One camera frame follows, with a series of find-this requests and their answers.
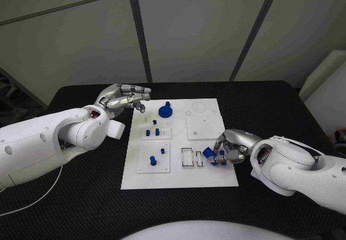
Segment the white platform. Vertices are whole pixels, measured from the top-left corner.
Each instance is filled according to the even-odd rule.
[[[166,101],[171,102],[174,114],[169,118],[162,118],[159,116],[159,108],[165,106]],[[188,139],[188,118],[208,117],[207,120],[211,120],[214,119],[212,117],[217,117],[217,123],[210,123],[211,125],[214,124],[212,127],[202,126],[197,128],[197,126],[194,126],[194,131],[198,131],[198,134],[202,136],[215,128],[224,132],[225,127],[217,99],[152,100],[145,104],[146,113],[133,111],[122,189],[238,187],[236,167],[233,164],[227,164],[227,166],[218,164],[214,166],[205,156],[202,156],[204,167],[198,167],[197,152],[202,152],[207,147],[214,147],[221,133],[214,133],[215,136],[212,136],[211,140]],[[143,140],[143,131],[156,128],[171,128],[172,139]],[[150,166],[148,152],[140,152],[143,144],[149,143],[169,144],[169,171],[165,168],[168,172],[161,171],[159,168],[158,171],[153,170],[159,165]],[[184,168],[182,166],[182,148],[192,148],[195,164],[192,168]],[[156,159],[162,157],[161,154],[162,153],[158,153],[155,156]],[[143,164],[148,164],[148,169],[152,169],[150,173],[138,173],[139,169],[143,169]]]

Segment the black table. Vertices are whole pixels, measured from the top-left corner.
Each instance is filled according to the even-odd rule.
[[[140,84],[152,99],[217,98],[225,128],[263,138],[286,136],[338,156],[323,130],[283,81]],[[94,103],[107,85],[64,87],[48,113]],[[269,229],[295,238],[316,236],[346,225],[346,216],[321,207],[302,193],[286,197],[251,177],[250,161],[236,166],[240,187],[120,190],[133,109],[117,117],[126,124],[122,140],[78,156],[63,169],[44,200],[0,218],[2,238],[119,239],[155,225],[184,220],[218,220]],[[31,204],[48,191],[57,169],[0,193],[0,212]]]

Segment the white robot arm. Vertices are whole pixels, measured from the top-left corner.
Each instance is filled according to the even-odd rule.
[[[51,172],[74,157],[94,150],[106,137],[120,139],[125,124],[112,120],[125,108],[146,107],[150,88],[112,85],[94,105],[45,115],[0,128],[0,189],[16,186]],[[64,148],[60,139],[73,144]]]
[[[214,154],[207,157],[215,163],[238,164],[250,155],[251,175],[273,191],[285,196],[299,191],[321,206],[346,215],[346,159],[319,151],[321,156],[313,157],[290,142],[311,148],[285,137],[263,140],[247,131],[228,129],[217,140]],[[221,145],[224,155],[218,155]]]

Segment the blue object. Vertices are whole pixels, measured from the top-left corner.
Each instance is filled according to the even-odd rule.
[[[207,158],[217,156],[214,150],[210,147],[204,150],[204,155]]]
[[[150,157],[150,165],[155,166],[156,164],[158,164],[156,157],[152,156]]]
[[[159,108],[159,115],[161,115],[161,117],[169,118],[172,116],[174,110],[172,110],[171,106],[172,106],[172,104],[168,101],[166,105]]]

